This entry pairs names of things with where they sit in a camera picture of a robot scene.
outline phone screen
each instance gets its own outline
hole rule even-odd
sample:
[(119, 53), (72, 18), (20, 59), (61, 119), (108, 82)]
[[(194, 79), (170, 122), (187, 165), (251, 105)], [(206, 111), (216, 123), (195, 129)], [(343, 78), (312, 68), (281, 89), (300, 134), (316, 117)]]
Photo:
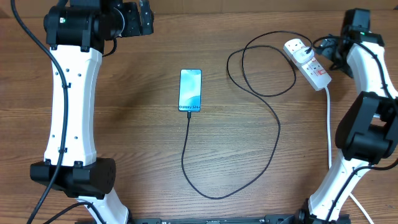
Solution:
[(180, 77), (178, 109), (199, 112), (201, 103), (201, 70), (183, 69)]

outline black cable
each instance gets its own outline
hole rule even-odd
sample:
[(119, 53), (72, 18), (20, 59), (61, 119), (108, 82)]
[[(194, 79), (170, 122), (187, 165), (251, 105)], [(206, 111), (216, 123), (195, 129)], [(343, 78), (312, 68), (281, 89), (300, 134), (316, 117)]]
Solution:
[[(302, 35), (302, 34), (299, 34), (299, 33), (297, 33), (297, 32), (286, 31), (286, 30), (272, 31), (272, 32), (268, 32), (268, 33), (265, 33), (265, 34), (261, 34), (260, 36), (258, 36), (258, 37), (256, 37), (256, 38), (252, 39), (248, 44), (246, 44), (246, 46), (245, 46), (244, 49), (243, 49), (243, 53), (242, 53), (242, 72), (243, 72), (243, 78), (244, 78), (244, 81), (246, 82), (246, 84), (248, 85), (248, 87), (250, 88), (250, 90), (251, 90), (253, 93), (255, 93), (255, 94), (259, 95), (259, 96), (263, 96), (263, 97), (273, 97), (273, 96), (282, 95), (282, 94), (286, 93), (287, 91), (289, 91), (289, 90), (294, 86), (294, 84), (295, 84), (295, 82), (294, 82), (293, 85), (291, 85), (288, 89), (286, 89), (285, 91), (282, 91), (282, 92), (280, 92), (280, 93), (278, 93), (278, 94), (263, 95), (263, 94), (257, 92), (256, 90), (254, 90), (254, 89), (251, 87), (251, 85), (249, 84), (248, 78), (246, 77), (246, 74), (245, 74), (245, 72), (244, 72), (243, 60), (244, 60), (244, 54), (245, 54), (246, 50), (248, 49), (248, 46), (249, 46), (253, 41), (257, 40), (257, 39), (260, 38), (260, 37), (264, 37), (265, 35), (275, 34), (275, 33), (295, 34), (295, 35), (299, 35), (299, 36), (301, 36), (301, 37), (304, 37), (305, 39), (307, 39), (307, 40), (310, 42), (310, 48), (308, 48), (308, 50), (306, 51), (307, 54), (309, 54), (309, 53), (311, 52), (312, 47), (313, 47), (312, 41), (311, 41), (308, 37), (306, 37), (306, 36), (304, 36), (304, 35)], [(272, 49), (275, 49), (275, 50), (279, 51), (279, 53), (281, 53), (281, 54), (286, 58), (286, 60), (287, 60), (288, 62), (290, 61), (290, 59), (289, 59), (288, 57), (286, 57), (285, 54), (283, 54), (283, 52), (281, 52), (279, 49), (277, 49), (277, 48), (275, 48), (275, 47), (273, 47), (273, 46), (268, 46), (268, 45), (267, 45), (266, 47), (270, 47), (270, 48), (272, 48)], [(295, 69), (294, 69), (294, 66), (293, 66), (292, 64), (290, 64), (290, 65), (292, 66), (292, 70), (293, 70), (294, 76), (295, 76), (295, 71), (294, 71)]]
[[(260, 38), (260, 37), (263, 37), (263, 36), (268, 35), (268, 34), (278, 33), (278, 32), (289, 33), (289, 34), (296, 34), (296, 35), (299, 35), (299, 36), (301, 36), (301, 37), (304, 37), (304, 38), (306, 38), (308, 41), (310, 41), (311, 47), (312, 47), (312, 42), (311, 42), (311, 40), (310, 40), (309, 38), (307, 38), (306, 36), (302, 35), (302, 34), (298, 34), (298, 33), (296, 33), (296, 32), (291, 32), (291, 31), (273, 31), (273, 32), (268, 32), (268, 33), (266, 33), (266, 34), (262, 34), (262, 35), (260, 35), (260, 36), (258, 36), (258, 37), (256, 37), (256, 38), (252, 39), (252, 40), (245, 46), (245, 48), (243, 48), (243, 49), (241, 49), (241, 50), (237, 50), (237, 51), (233, 52), (231, 55), (229, 55), (229, 57), (228, 57), (228, 59), (227, 59), (227, 62), (226, 62), (226, 71), (227, 71), (227, 74), (228, 74), (229, 78), (231, 79), (231, 81), (232, 81), (237, 87), (239, 87), (240, 89), (244, 90), (244, 91), (247, 92), (247, 93), (250, 93), (251, 95), (253, 95), (253, 96), (257, 97), (257, 98), (259, 98), (264, 104), (266, 104), (266, 105), (268, 106), (268, 108), (271, 110), (271, 112), (274, 114), (275, 119), (276, 119), (277, 124), (278, 124), (278, 133), (277, 133), (277, 137), (276, 137), (276, 140), (275, 140), (274, 148), (273, 148), (273, 150), (272, 150), (272, 153), (271, 153), (271, 156), (270, 156), (270, 158), (269, 158), (269, 160), (268, 160), (267, 165), (266, 165), (265, 168), (260, 172), (259, 175), (257, 175), (252, 181), (250, 181), (249, 183), (247, 183), (247, 184), (244, 185), (243, 187), (239, 188), (238, 190), (235, 190), (234, 192), (232, 192), (232, 193), (230, 193), (230, 194), (228, 194), (228, 195), (222, 196), (222, 197), (210, 197), (210, 196), (207, 196), (207, 195), (201, 193), (201, 192), (191, 183), (191, 181), (189, 180), (187, 174), (185, 173), (184, 164), (183, 164), (184, 154), (185, 154), (185, 148), (186, 148), (186, 146), (187, 146), (187, 140), (188, 140), (188, 131), (189, 131), (189, 124), (190, 124), (191, 112), (188, 112), (188, 114), (187, 114), (187, 116), (188, 116), (187, 133), (186, 133), (186, 135), (185, 135), (185, 142), (184, 142), (184, 147), (183, 147), (182, 156), (181, 156), (181, 167), (182, 167), (182, 172), (183, 172), (183, 174), (184, 174), (184, 176), (185, 176), (185, 179), (188, 181), (188, 183), (191, 185), (191, 187), (192, 187), (196, 192), (198, 192), (198, 194), (200, 194), (201, 196), (203, 196), (203, 197), (205, 197), (205, 198), (212, 199), (212, 200), (220, 200), (220, 199), (227, 198), (227, 197), (229, 197), (229, 196), (231, 196), (231, 195), (234, 195), (234, 194), (238, 193), (239, 191), (245, 189), (246, 187), (248, 187), (249, 185), (251, 185), (253, 182), (255, 182), (258, 178), (260, 178), (260, 176), (261, 176), (263, 173), (265, 173), (265, 171), (267, 170), (267, 168), (269, 167), (269, 165), (270, 165), (270, 163), (271, 163), (272, 158), (274, 157), (275, 150), (276, 150), (276, 147), (277, 147), (277, 145), (278, 145), (278, 140), (279, 140), (279, 136), (280, 136), (280, 121), (279, 121), (279, 118), (278, 118), (276, 112), (272, 109), (272, 107), (271, 107), (264, 99), (261, 98), (261, 96), (264, 96), (264, 97), (279, 96), (279, 95), (281, 95), (281, 94), (283, 94), (283, 93), (289, 91), (289, 90), (295, 85), (295, 82), (296, 82), (296, 79), (297, 79), (296, 72), (295, 72), (295, 67), (294, 67), (293, 63), (290, 61), (290, 59), (289, 59), (281, 50), (277, 49), (276, 47), (273, 47), (273, 46), (270, 46), (270, 45), (255, 45), (255, 46), (252, 46), (252, 47), (248, 47), (248, 45), (249, 45), (250, 43), (252, 43), (253, 41), (255, 41), (256, 39)], [(259, 47), (268, 47), (268, 48), (272, 48), (272, 49), (278, 51), (278, 52), (286, 59), (286, 61), (289, 63), (290, 67), (292, 68), (293, 74), (294, 74), (294, 81), (293, 81), (293, 84), (292, 84), (290, 87), (288, 87), (288, 89), (282, 91), (281, 93), (275, 94), (275, 95), (262, 95), (262, 94), (258, 93), (257, 91), (253, 90), (253, 88), (250, 86), (249, 81), (248, 81), (248, 79), (247, 79), (247, 77), (246, 77), (246, 74), (245, 74), (245, 72), (244, 72), (244, 69), (243, 69), (243, 68), (244, 68), (244, 66), (243, 66), (243, 65), (244, 65), (244, 53), (245, 53), (245, 51), (246, 51), (247, 49), (255, 49), (255, 48), (259, 48)], [(231, 57), (232, 57), (234, 54), (239, 53), (239, 52), (243, 52), (243, 53), (242, 53), (242, 70), (243, 70), (243, 77), (244, 77), (244, 79), (245, 79), (245, 81), (246, 81), (246, 84), (247, 84), (248, 87), (252, 90), (252, 92), (251, 92), (250, 90), (247, 90), (247, 89), (243, 88), (241, 85), (237, 84), (237, 83), (235, 82), (235, 80), (232, 78), (232, 76), (231, 76), (231, 74), (230, 74), (230, 72), (229, 72), (229, 60), (231, 59)]]
[(118, 40), (116, 40), (116, 38), (114, 38), (113, 39), (113, 48), (112, 48), (112, 50), (109, 53), (107, 53), (106, 55), (103, 55), (102, 57), (106, 57), (106, 56), (109, 56), (109, 55), (115, 53), (117, 47), (118, 47)]
[(27, 223), (32, 223), (33, 219), (35, 218), (37, 212), (39, 211), (40, 207), (42, 206), (46, 196), (49, 194), (50, 189), (52, 185), (55, 182), (55, 179), (58, 176), (58, 173), (60, 172), (61, 164), (62, 164), (62, 159), (63, 159), (63, 154), (65, 153), (65, 140), (66, 140), (66, 135), (67, 135), (67, 124), (68, 124), (68, 85), (67, 85), (67, 80), (65, 79), (65, 76), (63, 74), (63, 71), (61, 69), (60, 64), (57, 62), (55, 57), (51, 54), (51, 52), (36, 38), (36, 36), (26, 27), (26, 25), (23, 23), (21, 17), (19, 17), (17, 9), (15, 7), (15, 0), (11, 0), (11, 9), (12, 13), (14, 14), (17, 22), (19, 25), (22, 27), (22, 29), (26, 32), (26, 34), (44, 51), (44, 53), (51, 59), (53, 64), (58, 70), (58, 73), (60, 75), (61, 81), (62, 81), (62, 88), (63, 88), (63, 124), (62, 124), (62, 135), (61, 135), (61, 146), (60, 146), (60, 155), (58, 157), (57, 161), (57, 166), (55, 168), (54, 174), (44, 190), (40, 200), (37, 202), (36, 207), (34, 208), (32, 214), (30, 215)]
[(93, 212), (95, 213), (95, 215), (97, 216), (98, 220), (102, 223), (102, 224), (106, 224), (106, 222), (104, 221), (104, 219), (101, 217), (100, 213), (98, 212), (98, 210), (94, 207), (94, 205), (91, 202), (78, 202), (78, 203), (74, 203), (73, 205), (67, 207), (66, 209), (62, 210), (61, 212), (59, 212), (58, 214), (54, 215), (52, 218), (50, 218), (49, 220), (47, 220), (45, 223), (43, 224), (49, 224), (52, 223), (54, 220), (56, 220), (57, 218), (59, 218), (61, 215), (69, 212), (70, 210), (72, 210), (73, 208), (76, 208), (78, 206), (81, 205), (87, 205), (87, 209), (92, 209)]
[[(338, 36), (326, 36), (326, 37), (320, 37), (317, 40), (315, 40), (313, 42), (314, 44), (314, 49), (319, 49), (320, 47), (316, 47), (315, 44), (320, 41), (320, 40), (325, 40), (325, 39), (338, 39), (338, 40), (346, 40), (348, 42), (354, 43), (359, 45), (360, 47), (362, 47), (367, 53), (369, 53), (372, 58), (376, 61), (377, 66), (379, 67), (379, 72), (380, 72), (380, 78), (381, 78), (381, 82), (382, 82), (382, 88), (384, 90), (384, 92), (386, 93), (387, 97), (392, 101), (392, 107), (394, 109), (394, 112), (396, 113), (396, 116), (398, 117), (398, 106), (396, 105), (395, 99), (393, 99), (393, 97), (391, 96), (391, 94), (389, 93), (388, 89), (387, 89), (387, 83), (386, 83), (386, 78), (384, 76), (384, 71), (381, 65), (380, 60), (378, 59), (377, 55), (375, 53), (373, 53), (369, 48), (367, 48), (365, 45), (363, 45), (361, 42), (358, 42), (356, 40), (351, 40), (351, 39), (346, 39), (346, 38), (342, 38), (342, 37), (338, 37)], [(328, 215), (326, 217), (326, 222), (328, 223), (331, 214), (333, 213), (333, 209), (336, 207), (337, 202), (339, 201), (341, 194), (344, 192), (345, 188), (347, 188), (349, 182), (351, 181), (351, 179), (354, 177), (354, 175), (357, 174), (358, 171), (363, 170), (363, 169), (371, 169), (371, 170), (389, 170), (394, 168), (395, 166), (398, 165), (398, 159), (391, 165), (387, 166), (387, 167), (372, 167), (372, 166), (362, 166), (359, 167), (357, 169), (355, 169), (351, 175), (348, 177), (347, 181), (344, 183), (343, 187), (340, 189), (338, 195), (336, 196), (335, 200), (333, 201), (331, 208), (329, 209)]]

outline wooden table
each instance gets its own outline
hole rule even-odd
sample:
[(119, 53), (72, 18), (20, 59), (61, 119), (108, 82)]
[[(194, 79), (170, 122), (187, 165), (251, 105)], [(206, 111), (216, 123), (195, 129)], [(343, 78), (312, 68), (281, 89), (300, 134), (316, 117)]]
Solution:
[[(279, 143), (267, 172), (242, 192), (224, 200), (198, 195), (184, 179), (180, 158), (187, 115), (178, 112), (180, 70), (203, 70), (202, 111), (192, 115), (185, 167), (205, 194), (221, 196), (249, 182), (266, 165), (277, 124), (255, 97), (241, 91), (226, 75), (228, 55), (255, 36), (294, 30), (311, 39), (338, 35), (344, 12), (275, 12), (157, 16), (155, 34), (120, 39), (117, 52), (104, 59), (95, 103), (95, 143), (100, 157), (116, 160), (115, 189), (134, 217), (258, 217), (294, 213), (327, 173), (326, 94), (315, 92), (298, 74), (282, 96), (267, 98), (282, 124)], [(24, 19), (41, 41), (42, 19)], [(398, 13), (373, 11), (372, 31), (386, 43), (386, 63), (398, 86)], [(290, 34), (259, 40), (282, 48)], [(29, 166), (43, 159), (50, 131), (52, 76), (50, 60), (17, 25), (0, 21), (0, 222), (24, 223), (44, 186), (29, 178)], [(319, 57), (324, 67), (331, 63)], [(231, 59), (232, 76), (244, 83), (240, 56)], [(248, 52), (246, 71), (264, 94), (286, 89), (293, 81), (287, 62), (274, 50)], [(332, 132), (356, 98), (354, 81), (329, 73)], [(390, 159), (380, 165), (390, 164)], [(398, 219), (398, 169), (371, 171), (354, 195), (375, 223)], [(42, 223), (74, 203), (51, 191), (37, 215)], [(348, 199), (342, 213), (353, 223), (367, 223)], [(90, 218), (77, 208), (59, 223)]]

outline white power strip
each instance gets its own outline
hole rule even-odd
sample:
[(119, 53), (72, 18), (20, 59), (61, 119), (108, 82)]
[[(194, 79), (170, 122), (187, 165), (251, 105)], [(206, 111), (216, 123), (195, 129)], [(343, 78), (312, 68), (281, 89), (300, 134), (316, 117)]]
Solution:
[(308, 47), (300, 39), (292, 39), (286, 42), (284, 50), (316, 91), (323, 89), (330, 83), (329, 74), (316, 60), (313, 50), (307, 54)]

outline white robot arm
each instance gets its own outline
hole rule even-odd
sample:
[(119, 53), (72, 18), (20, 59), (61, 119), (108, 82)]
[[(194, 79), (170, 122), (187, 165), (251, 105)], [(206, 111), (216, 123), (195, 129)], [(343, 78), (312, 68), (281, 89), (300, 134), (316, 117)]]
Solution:
[[(351, 32), (347, 34), (350, 37), (357, 37), (358, 35), (353, 35), (355, 32), (356, 34), (359, 33), (360, 37), (371, 34), (363, 30), (368, 29), (369, 27), (366, 27), (366, 25), (370, 24), (366, 14), (368, 15), (369, 11), (361, 9), (348, 11), (346, 13), (345, 23), (349, 22), (351, 20), (350, 18), (353, 16), (356, 16), (357, 19), (361, 16), (363, 23), (358, 27), (362, 28), (362, 30), (355, 30), (356, 26), (354, 22), (352, 22), (352, 24), (343, 24), (342, 36), (343, 34), (349, 33), (348, 30)], [(380, 41), (378, 41), (379, 43), (375, 43), (376, 41), (373, 38), (368, 38), (366, 40), (373, 40), (373, 42), (360, 42), (377, 55), (382, 65), (387, 90), (393, 98), (396, 98), (398, 92), (391, 82), (384, 62), (384, 47), (380, 45)], [(328, 44), (328, 41), (330, 40), (323, 41), (322, 44)], [(339, 200), (335, 202), (336, 205), (331, 214), (329, 214), (330, 209), (333, 208), (332, 204), (336, 196), (343, 188), (353, 170), (359, 167), (377, 164), (380, 159), (390, 156), (397, 145), (397, 134), (395, 133), (397, 128), (396, 115), (394, 113), (388, 114), (386, 110), (381, 109), (383, 106), (385, 109), (392, 109), (392, 106), (387, 99), (386, 91), (381, 80), (380, 69), (376, 60), (358, 44), (350, 44), (346, 50), (348, 53), (344, 55), (344, 52), (340, 52), (341, 54), (338, 54), (338, 58), (340, 60), (346, 58), (346, 65), (350, 69), (350, 72), (352, 72), (359, 96), (337, 129), (336, 145), (339, 147), (338, 156), (319, 189), (311, 195), (308, 200), (309, 215), (316, 217), (318, 220), (326, 220), (329, 215), (330, 218), (326, 220), (329, 222), (338, 220), (340, 210), (345, 200), (348, 198), (349, 193), (351, 193), (365, 173), (369, 171), (369, 169), (362, 169), (353, 176), (339, 197)], [(330, 55), (326, 55), (326, 57), (329, 57), (334, 62), (337, 61), (336, 58)], [(385, 119), (387, 125), (379, 127), (371, 124), (371, 119), (373, 117)]]
[[(30, 178), (85, 206), (97, 223), (132, 223), (132, 217), (113, 189), (116, 163), (97, 158), (93, 137), (95, 86), (103, 59), (105, 40), (153, 33), (153, 13), (147, 0), (62, 1), (51, 8), (44, 19), (46, 42), (67, 81), (68, 116), (65, 150), (60, 156), (64, 116), (64, 86), (53, 63), (53, 105), (49, 143), (44, 160), (32, 164)], [(60, 165), (60, 171), (54, 170)]]

